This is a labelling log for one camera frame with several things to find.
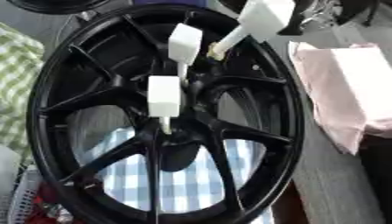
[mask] white cloth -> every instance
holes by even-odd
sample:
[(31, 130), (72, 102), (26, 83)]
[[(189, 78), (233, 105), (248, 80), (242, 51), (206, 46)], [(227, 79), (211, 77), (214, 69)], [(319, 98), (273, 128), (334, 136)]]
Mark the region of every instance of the white cloth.
[(344, 152), (364, 134), (392, 137), (392, 69), (377, 45), (317, 49), (289, 43), (290, 59), (314, 104), (314, 118)]

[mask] black wheel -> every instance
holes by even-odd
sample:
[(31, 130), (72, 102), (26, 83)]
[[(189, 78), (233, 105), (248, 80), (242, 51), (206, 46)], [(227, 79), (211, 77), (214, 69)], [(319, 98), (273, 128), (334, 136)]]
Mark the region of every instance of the black wheel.
[[(181, 115), (173, 119), (173, 135), (165, 136), (158, 121), (147, 116), (146, 81), (152, 74), (176, 74), (166, 43), (177, 23), (203, 30), (204, 37), (190, 68), (189, 87), (183, 89)], [(248, 223), (277, 199), (302, 151), (302, 105), (287, 68), (267, 44), (247, 38), (222, 62), (207, 58), (208, 46), (235, 26), (232, 18), (192, 6), (131, 7), (98, 17), (57, 49), (32, 91), (27, 129), (38, 168), (67, 209), (87, 223)], [(224, 94), (242, 107), (249, 126), (218, 118)], [(122, 109), (136, 134), (96, 160), (79, 164), (69, 143), (67, 118), (99, 105)], [(235, 187), (223, 139), (249, 140), (266, 148), (241, 189)], [(205, 146), (213, 158), (224, 200), (199, 211), (163, 213), (158, 185), (164, 152), (195, 144)], [(150, 211), (110, 198), (95, 177), (135, 154), (146, 159)]]
[(7, 0), (17, 7), (44, 14), (72, 14), (92, 10), (109, 0)]

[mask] green checkered cloth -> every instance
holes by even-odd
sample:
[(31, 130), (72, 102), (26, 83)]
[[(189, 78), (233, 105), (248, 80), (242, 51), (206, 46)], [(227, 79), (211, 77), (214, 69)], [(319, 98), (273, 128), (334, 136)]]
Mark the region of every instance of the green checkered cloth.
[(0, 23), (0, 144), (31, 160), (25, 113), (43, 65), (41, 43)]

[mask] fabric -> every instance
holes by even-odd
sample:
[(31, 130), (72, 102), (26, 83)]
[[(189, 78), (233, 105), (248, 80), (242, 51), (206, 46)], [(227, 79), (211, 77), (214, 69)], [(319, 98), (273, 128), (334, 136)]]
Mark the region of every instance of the fabric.
[[(118, 144), (134, 136), (133, 128), (117, 129), (86, 152), (83, 163), (99, 157)], [(227, 157), (234, 174), (237, 189), (252, 172), (252, 145), (243, 140), (225, 142)], [(105, 192), (123, 204), (144, 211), (150, 210), (149, 186), (143, 156), (125, 158), (100, 175)], [(182, 171), (160, 172), (161, 207), (166, 213), (184, 213), (210, 207), (223, 200), (221, 176), (214, 161), (205, 148), (200, 148), (195, 161)], [(271, 209), (268, 208), (255, 219), (254, 224), (273, 224)]]
[(392, 69), (380, 48), (289, 49), (316, 122), (342, 151), (355, 155), (365, 134), (392, 137)]
[(25, 112), (44, 47), (0, 23), (0, 144), (28, 157)]

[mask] blue checkered cloth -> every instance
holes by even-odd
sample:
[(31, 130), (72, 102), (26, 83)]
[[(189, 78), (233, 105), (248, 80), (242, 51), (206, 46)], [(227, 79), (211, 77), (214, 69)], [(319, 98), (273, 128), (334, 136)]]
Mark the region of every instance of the blue checkered cloth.
[[(92, 150), (83, 161), (88, 162), (110, 151), (135, 135), (133, 128), (117, 129)], [(251, 143), (244, 140), (226, 140), (225, 148), (237, 189), (243, 186), (252, 172)], [(118, 161), (101, 171), (107, 195), (123, 204), (149, 211), (149, 183), (144, 157), (135, 155)], [(166, 213), (185, 213), (210, 207), (224, 198), (221, 176), (207, 149), (201, 147), (194, 162), (184, 170), (160, 172), (161, 208)], [(252, 224), (273, 224), (268, 208)]]

